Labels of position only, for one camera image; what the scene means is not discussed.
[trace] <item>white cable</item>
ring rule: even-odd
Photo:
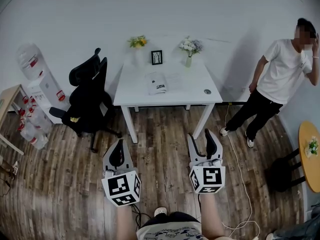
[[[226,127],[226,124],[227,124],[227,115],[228,115],[228,112],[229,112],[229,106],[230,106],[230,104],[228,105],[228,108],[227,108],[227,111],[226,111],[226,114],[225,114],[225,117],[224,117],[224,127]],[[230,237],[230,236],[235,232],[235,230],[238,230],[238,229],[243,228],[245,225],[247,225],[248,222],[253,222],[253,223],[255,223],[255,224],[257,225],[257,227],[258,227],[258,229],[259,229],[258,235],[256,236],[256,238],[258,238],[258,236],[260,235],[260,227],[259,227],[259,225],[258,225],[257,222],[255,222],[254,220],[250,220],[251,215],[252,215],[251,200],[250,200],[250,197],[249,197],[248,192],[247,192],[247,188],[246,188],[246,185],[245,185],[244,178],[242,177],[242,172],[241,172],[241,168],[240,168],[240,164],[239,164],[239,160],[238,160],[237,153],[236,153],[235,148],[234,148],[234,145],[232,144],[232,141],[231,141],[231,139],[230,139],[230,137],[229,137],[229,134],[227,134],[227,136],[228,136],[228,138],[229,138],[229,141],[230,141],[232,150],[233,150],[234,155],[235,155],[235,158],[236,158],[236,162],[237,162],[237,164],[238,164],[238,168],[239,168],[239,172],[240,172],[240,176],[241,176],[241,180],[242,180],[242,184],[243,184],[243,187],[244,187],[245,194],[246,194],[246,196],[248,197],[248,200],[249,200],[250,215],[249,215],[249,217],[248,217],[248,219],[247,219],[246,221],[240,222],[240,223],[238,224],[238,226],[236,226],[236,228],[232,228],[232,227],[226,226],[223,222],[222,222],[222,225],[223,225],[224,227],[226,227],[227,229],[233,230],[233,231],[231,232],[231,234],[229,235],[229,237]]]

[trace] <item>white table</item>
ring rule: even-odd
[[[169,90],[166,93],[149,95],[145,75],[152,72],[163,72],[166,79],[174,74],[175,79],[179,79],[180,84],[171,85],[168,80]],[[132,64],[125,63],[122,67],[119,84],[116,89],[113,105],[121,106],[126,125],[129,129],[133,143],[138,143],[134,124],[129,108],[149,106],[172,106],[205,105],[204,112],[193,132],[194,139],[197,139],[203,129],[215,103],[222,102],[222,98],[207,71],[204,63],[193,61],[190,68],[186,68],[181,62],[168,61],[161,65],[146,64],[144,68],[136,68]]]

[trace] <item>white sneaker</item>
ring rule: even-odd
[[[276,239],[276,237],[274,237],[273,233],[268,234],[265,238],[265,240],[274,240],[274,239]]]
[[[254,140],[250,140],[247,137],[247,131],[244,132],[245,136],[246,136],[246,144],[248,145],[249,148],[253,148],[255,145],[255,141]]]
[[[13,167],[13,174],[17,175],[17,172],[18,172],[18,169],[19,169],[19,162],[15,161],[15,163],[14,163],[14,165],[12,167]]]
[[[159,208],[155,209],[155,211],[154,211],[154,217],[156,217],[158,214],[165,214],[165,215],[167,215],[167,208],[165,208],[165,207],[159,207]]]
[[[220,134],[222,135],[222,136],[227,136],[228,135],[228,130],[226,130],[226,127],[224,127],[224,128],[221,128],[221,130],[220,130]]]

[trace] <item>man's hand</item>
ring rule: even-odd
[[[252,92],[257,88],[257,83],[256,82],[252,82],[250,85],[249,85],[249,91],[250,91],[250,94],[252,94]]]
[[[313,56],[317,57],[318,56],[318,50],[319,50],[319,34],[316,34],[316,38],[313,41],[312,45],[312,52]]]

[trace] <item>round wooden table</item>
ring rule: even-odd
[[[279,192],[284,192],[292,186],[306,181],[310,189],[316,193],[320,192],[320,155],[312,155],[307,158],[305,148],[309,141],[315,136],[320,141],[317,128],[308,121],[304,121],[299,127],[299,148],[283,158],[278,158],[266,171],[268,185]],[[300,154],[300,162],[290,166],[288,161]],[[292,171],[302,166],[304,176],[292,180]]]
[[[317,128],[308,121],[304,121],[299,128],[299,153],[304,172],[304,177],[313,192],[320,192],[320,155],[312,155],[307,158],[305,148],[309,141],[315,136],[320,141]]]

